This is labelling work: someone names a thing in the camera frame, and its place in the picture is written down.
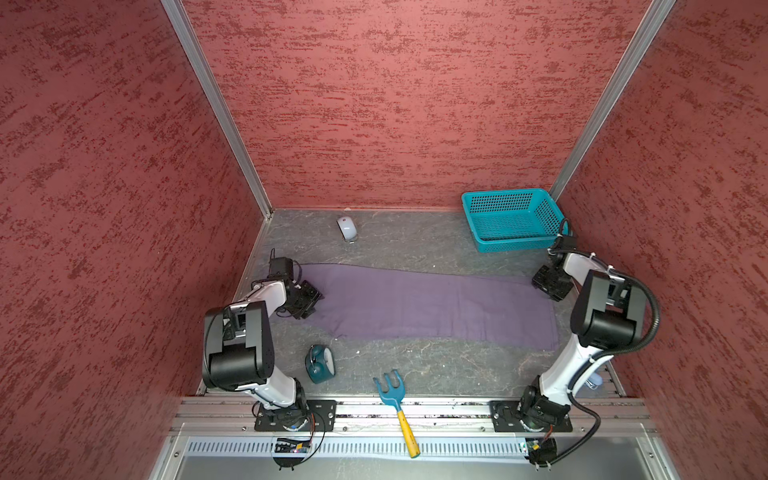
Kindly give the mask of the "purple trousers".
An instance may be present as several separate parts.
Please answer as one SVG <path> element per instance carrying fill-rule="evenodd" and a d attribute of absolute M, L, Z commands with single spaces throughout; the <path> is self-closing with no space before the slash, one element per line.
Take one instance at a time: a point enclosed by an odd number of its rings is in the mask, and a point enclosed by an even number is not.
<path fill-rule="evenodd" d="M 303 277 L 323 299 L 311 324 L 358 340 L 453 338 L 554 351 L 552 300 L 516 276 L 462 276 L 308 264 Z"/>

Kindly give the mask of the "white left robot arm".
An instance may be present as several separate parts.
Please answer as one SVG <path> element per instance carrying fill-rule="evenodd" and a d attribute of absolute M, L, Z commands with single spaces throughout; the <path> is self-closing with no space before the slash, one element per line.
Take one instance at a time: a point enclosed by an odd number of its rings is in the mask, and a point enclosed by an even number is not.
<path fill-rule="evenodd" d="M 270 316 L 288 300 L 282 281 L 259 284 L 245 299 L 208 310 L 203 319 L 202 379 L 209 389 L 254 398 L 267 421 L 286 431 L 309 428 L 300 382 L 275 364 Z"/>

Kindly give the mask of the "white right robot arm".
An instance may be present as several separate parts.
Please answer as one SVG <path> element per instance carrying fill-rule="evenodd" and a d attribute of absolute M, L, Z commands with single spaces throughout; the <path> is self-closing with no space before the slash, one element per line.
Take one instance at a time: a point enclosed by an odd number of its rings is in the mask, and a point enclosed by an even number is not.
<path fill-rule="evenodd" d="M 590 375 L 617 355 L 644 348 L 658 330 L 659 308 L 646 285 L 595 254 L 556 250 L 550 269 L 580 286 L 571 336 L 554 364 L 524 391 L 517 415 L 529 431 L 565 423 Z"/>

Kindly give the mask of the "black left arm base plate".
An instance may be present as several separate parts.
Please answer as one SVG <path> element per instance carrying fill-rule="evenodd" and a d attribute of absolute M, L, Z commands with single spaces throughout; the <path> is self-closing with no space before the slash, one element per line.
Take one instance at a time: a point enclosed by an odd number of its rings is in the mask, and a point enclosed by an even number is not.
<path fill-rule="evenodd" d="M 256 432 L 309 434 L 334 429 L 337 402 L 335 400 L 306 400 L 297 406 L 267 409 L 254 406 L 253 429 Z"/>

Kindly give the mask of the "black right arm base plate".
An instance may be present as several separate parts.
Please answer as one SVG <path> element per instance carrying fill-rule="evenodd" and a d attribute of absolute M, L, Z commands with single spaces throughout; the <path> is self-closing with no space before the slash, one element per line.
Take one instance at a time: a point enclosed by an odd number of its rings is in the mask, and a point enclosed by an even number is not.
<path fill-rule="evenodd" d="M 570 406 L 539 399 L 531 405 L 520 401 L 491 401 L 490 418 L 494 431 L 530 434 L 570 433 Z"/>

